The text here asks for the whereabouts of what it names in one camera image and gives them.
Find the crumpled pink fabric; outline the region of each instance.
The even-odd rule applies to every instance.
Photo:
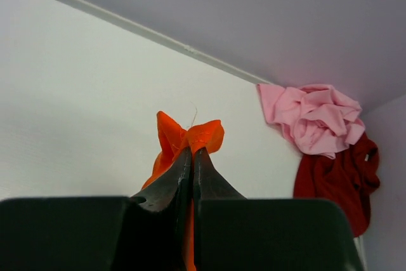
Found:
[[[331,85],[259,84],[258,90],[267,123],[281,125],[283,137],[304,154],[335,159],[365,131],[360,104]]]

